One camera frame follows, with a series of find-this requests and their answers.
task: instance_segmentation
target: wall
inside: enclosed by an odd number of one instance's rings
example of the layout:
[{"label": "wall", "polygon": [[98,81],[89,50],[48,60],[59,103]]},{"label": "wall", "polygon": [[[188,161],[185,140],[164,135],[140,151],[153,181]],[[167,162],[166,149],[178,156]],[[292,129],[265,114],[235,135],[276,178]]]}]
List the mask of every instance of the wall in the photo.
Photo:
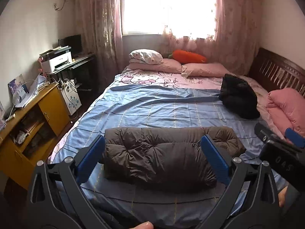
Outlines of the wall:
[{"label": "wall", "polygon": [[260,44],[305,69],[305,16],[295,0],[263,0]]},{"label": "wall", "polygon": [[58,44],[58,39],[75,34],[74,0],[10,0],[0,16],[0,101],[11,106],[7,84],[22,74],[24,80],[38,75],[37,58]]},{"label": "wall", "polygon": [[124,61],[128,65],[129,53],[137,49],[151,49],[159,51],[161,35],[141,34],[123,36]]}]

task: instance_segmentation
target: pink folded blanket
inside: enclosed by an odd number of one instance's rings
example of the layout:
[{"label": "pink folded blanket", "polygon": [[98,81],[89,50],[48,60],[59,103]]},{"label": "pink folded blanket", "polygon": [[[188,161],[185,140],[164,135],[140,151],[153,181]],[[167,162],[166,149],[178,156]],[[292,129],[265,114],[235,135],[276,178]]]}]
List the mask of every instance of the pink folded blanket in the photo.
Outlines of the pink folded blanket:
[{"label": "pink folded blanket", "polygon": [[292,128],[305,137],[305,99],[295,89],[269,92],[266,107],[273,123],[283,135],[287,128]]}]

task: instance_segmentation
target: pink pillow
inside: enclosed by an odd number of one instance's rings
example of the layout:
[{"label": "pink pillow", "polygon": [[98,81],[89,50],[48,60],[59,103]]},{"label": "pink pillow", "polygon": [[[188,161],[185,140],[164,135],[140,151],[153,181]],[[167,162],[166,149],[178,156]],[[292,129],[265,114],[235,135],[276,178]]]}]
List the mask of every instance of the pink pillow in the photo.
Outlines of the pink pillow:
[{"label": "pink pillow", "polygon": [[134,63],[131,62],[132,59],[129,61],[129,65],[126,67],[128,69],[141,69],[141,70],[152,70],[152,71],[162,71],[167,73],[181,73],[182,65],[174,60],[174,59],[163,59],[163,63],[158,65],[151,65],[151,64],[141,64],[141,63]]},{"label": "pink pillow", "polygon": [[230,72],[219,63],[189,63],[184,66],[186,67],[186,70],[181,73],[183,77],[224,77],[225,74],[230,74]]},{"label": "pink pillow", "polygon": [[273,123],[283,135],[292,128],[305,137],[305,99],[292,88],[273,90],[268,95],[267,109]]}]

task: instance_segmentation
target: printer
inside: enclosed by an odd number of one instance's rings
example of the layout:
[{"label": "printer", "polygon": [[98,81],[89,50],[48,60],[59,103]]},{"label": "printer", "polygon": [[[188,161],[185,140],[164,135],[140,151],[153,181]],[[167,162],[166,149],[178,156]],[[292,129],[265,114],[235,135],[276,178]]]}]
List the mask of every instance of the printer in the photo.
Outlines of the printer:
[{"label": "printer", "polygon": [[58,47],[39,55],[44,73],[52,73],[72,63],[71,47]]}]

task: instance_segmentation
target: wooden cabinet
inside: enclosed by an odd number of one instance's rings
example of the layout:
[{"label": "wooden cabinet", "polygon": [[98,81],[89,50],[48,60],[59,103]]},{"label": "wooden cabinet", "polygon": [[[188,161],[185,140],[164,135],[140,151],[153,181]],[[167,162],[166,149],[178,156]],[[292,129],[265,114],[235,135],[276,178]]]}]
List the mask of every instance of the wooden cabinet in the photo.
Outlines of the wooden cabinet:
[{"label": "wooden cabinet", "polygon": [[[23,109],[15,112],[14,119],[0,132],[0,170],[25,189],[31,180],[38,160],[46,160],[54,149],[58,135],[70,122],[67,107],[57,86],[51,84]],[[12,133],[18,131],[22,119],[34,113],[37,120],[20,145],[13,142]],[[32,148],[37,134],[45,135]]]}]

